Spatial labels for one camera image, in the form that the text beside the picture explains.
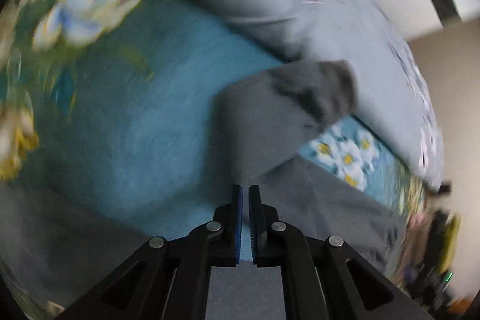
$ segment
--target folded gray garment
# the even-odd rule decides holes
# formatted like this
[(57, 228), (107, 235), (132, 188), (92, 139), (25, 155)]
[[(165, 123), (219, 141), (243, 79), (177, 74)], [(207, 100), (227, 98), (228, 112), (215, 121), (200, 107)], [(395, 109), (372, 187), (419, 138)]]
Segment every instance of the folded gray garment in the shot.
[(0, 258), (42, 305), (70, 305), (148, 240), (52, 191), (5, 185), (0, 226)]
[(222, 94), (222, 121), (233, 182), (244, 183), (290, 159), (352, 112), (355, 93), (346, 62), (299, 61), (229, 86)]
[(347, 60), (358, 80), (355, 115), (440, 187), (443, 144), (427, 86), (374, 0), (198, 1), (286, 60)]
[(403, 237), (403, 218), (296, 153), (349, 115), (354, 97), (345, 62), (298, 61), (228, 87), (222, 119), (235, 183), (259, 185), (283, 221), (313, 238), (342, 236), (384, 272)]

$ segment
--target light gray blanket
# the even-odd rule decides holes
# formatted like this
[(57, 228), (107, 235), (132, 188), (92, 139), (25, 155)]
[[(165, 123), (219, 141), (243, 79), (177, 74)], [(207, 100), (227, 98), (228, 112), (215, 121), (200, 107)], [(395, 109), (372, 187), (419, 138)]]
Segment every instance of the light gray blanket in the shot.
[(286, 60), (347, 60), (355, 114), (438, 189), (443, 144), (412, 53), (373, 0), (198, 0)]
[[(298, 61), (266, 70), (228, 87), (221, 102), (232, 182), (259, 185), (283, 221), (313, 238), (342, 236), (384, 272), (404, 219), (296, 152), (354, 109), (347, 64)], [(247, 204), (244, 214), (247, 220)]]

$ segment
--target metal screw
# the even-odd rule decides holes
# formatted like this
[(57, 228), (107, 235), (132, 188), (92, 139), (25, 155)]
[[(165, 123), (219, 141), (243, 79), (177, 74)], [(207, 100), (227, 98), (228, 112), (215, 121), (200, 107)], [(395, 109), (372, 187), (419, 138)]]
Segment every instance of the metal screw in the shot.
[(328, 242), (333, 247), (342, 247), (344, 241), (341, 236), (330, 236)]
[(165, 240), (159, 236), (156, 236), (155, 238), (151, 238), (148, 241), (148, 245), (152, 248), (162, 248), (164, 244), (165, 244)]
[(272, 229), (277, 232), (283, 232), (285, 231), (287, 225), (283, 221), (275, 221), (272, 224)]
[(220, 224), (218, 221), (210, 221), (207, 224), (207, 229), (209, 231), (216, 232), (216, 231), (219, 231), (220, 229), (222, 229), (222, 224)]

